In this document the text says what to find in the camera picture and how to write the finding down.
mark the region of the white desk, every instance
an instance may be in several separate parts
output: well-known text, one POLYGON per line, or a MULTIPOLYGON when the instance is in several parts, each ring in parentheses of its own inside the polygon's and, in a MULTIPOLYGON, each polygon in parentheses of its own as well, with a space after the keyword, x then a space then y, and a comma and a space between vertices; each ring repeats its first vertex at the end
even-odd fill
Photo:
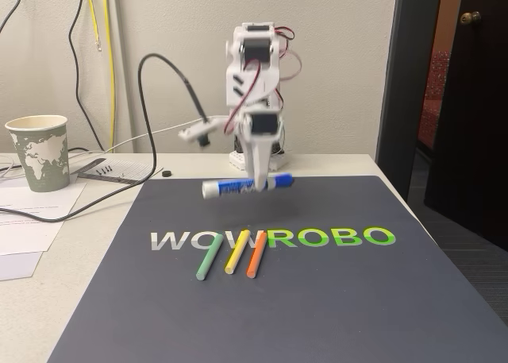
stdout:
MULTIPOLYGON (((108 157, 152 163, 151 154, 108 157)), ((290 158, 283 171, 294 176, 379 176, 403 202, 369 155, 293 155, 290 158)), ((71 163, 71 170, 92 160, 71 163)), ((244 176, 229 165, 225 154, 160 154, 158 165, 171 170, 172 178, 244 176)), ((75 208, 118 188, 116 183, 81 181, 86 181, 87 186, 75 208)), ((47 361, 139 190, 135 187, 122 192, 66 221, 50 250, 40 259, 32 278, 0 282, 0 362, 47 361)))

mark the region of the robotic arm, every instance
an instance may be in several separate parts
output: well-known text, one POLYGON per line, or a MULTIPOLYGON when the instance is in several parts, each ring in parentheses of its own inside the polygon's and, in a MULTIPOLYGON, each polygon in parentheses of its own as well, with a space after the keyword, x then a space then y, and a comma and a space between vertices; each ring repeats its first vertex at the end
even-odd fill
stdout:
POLYGON ((244 152, 245 171, 257 191, 265 188, 272 146, 281 138, 279 37, 273 23, 244 23, 226 43, 226 104, 229 118, 199 122, 179 133, 185 141, 207 145, 207 134, 221 127, 233 133, 244 152))

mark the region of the floor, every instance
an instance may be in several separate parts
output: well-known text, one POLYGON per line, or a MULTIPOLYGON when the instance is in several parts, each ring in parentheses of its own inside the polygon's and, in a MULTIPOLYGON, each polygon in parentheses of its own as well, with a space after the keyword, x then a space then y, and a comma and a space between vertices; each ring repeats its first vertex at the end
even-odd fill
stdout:
POLYGON ((466 230, 423 203, 429 163, 416 153, 408 205, 448 258, 508 326, 508 251, 466 230))

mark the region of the door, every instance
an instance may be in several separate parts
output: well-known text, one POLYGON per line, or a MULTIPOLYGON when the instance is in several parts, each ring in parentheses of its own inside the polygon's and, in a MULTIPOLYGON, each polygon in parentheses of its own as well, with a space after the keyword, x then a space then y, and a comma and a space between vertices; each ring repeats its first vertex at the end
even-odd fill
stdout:
POLYGON ((508 0, 461 0, 425 192, 427 206, 505 249, 507 23, 508 0))

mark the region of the white wall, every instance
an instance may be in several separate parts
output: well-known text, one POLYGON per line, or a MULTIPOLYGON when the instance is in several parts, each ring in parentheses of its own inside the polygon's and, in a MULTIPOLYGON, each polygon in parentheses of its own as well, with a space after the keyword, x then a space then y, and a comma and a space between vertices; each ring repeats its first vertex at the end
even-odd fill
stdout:
MULTIPOLYGON (((394 0, 119 0, 130 86, 141 57, 160 52, 194 85, 207 114, 224 114, 225 41, 242 21, 275 21, 296 32, 302 74, 282 85, 287 149, 297 153, 375 154, 394 0)), ((282 62, 283 74, 296 66, 282 62)), ((144 70, 153 129, 196 118, 178 77, 156 60, 144 70)), ((142 131, 132 89, 136 131, 142 131)), ((157 137, 159 150, 196 150, 175 134, 157 137)), ((212 137, 211 151, 231 140, 212 137)), ((146 141, 138 148, 149 150, 146 141)))
MULTIPOLYGON (((95 0, 102 23, 101 0, 95 0)), ((0 20, 16 0, 0 0, 0 20)), ((3 125, 32 114, 69 118, 69 147, 97 149, 75 101, 75 65, 67 35, 79 0, 21 0, 0 33, 0 153, 14 152, 3 125)), ((74 29, 79 58, 80 95, 101 141, 109 141, 109 80, 107 53, 97 52, 88 3, 74 29)))
MULTIPOLYGON (((0 12, 7 12, 14 1, 0 0, 0 12)), ((281 90, 287 149, 374 156, 394 0, 118 1, 135 134, 145 131, 137 90, 142 56, 159 52, 168 57, 191 81, 207 114, 226 114, 225 41, 242 21, 275 21, 295 30, 292 47, 303 58, 302 74, 281 90)), ((74 100, 75 71, 67 32, 77 2, 24 0, 0 35, 0 123, 49 111, 67 115, 70 146, 95 148, 74 100)), ((95 2, 102 18, 100 0, 95 2)), ((107 55, 95 51, 90 14, 87 5, 83 8, 75 29, 83 69, 81 95, 107 143, 107 55)), ((281 68, 284 75, 291 73, 296 61, 287 58, 281 68)), ((122 89, 119 95, 125 95, 122 89)), ((153 129, 197 117, 179 78, 157 60, 145 65, 144 93, 153 129)), ((120 105, 122 116, 128 115, 126 105, 120 105)), ((124 127, 122 122, 122 135, 130 132, 124 127)), ((211 139, 208 152, 231 149, 231 139, 221 134, 211 139)), ((159 152, 198 151, 197 145, 182 143, 174 132, 156 136, 156 144, 159 152)), ((0 130, 0 152, 11 150, 10 139, 0 130)), ((148 152, 148 142, 141 141, 136 151, 148 152)))

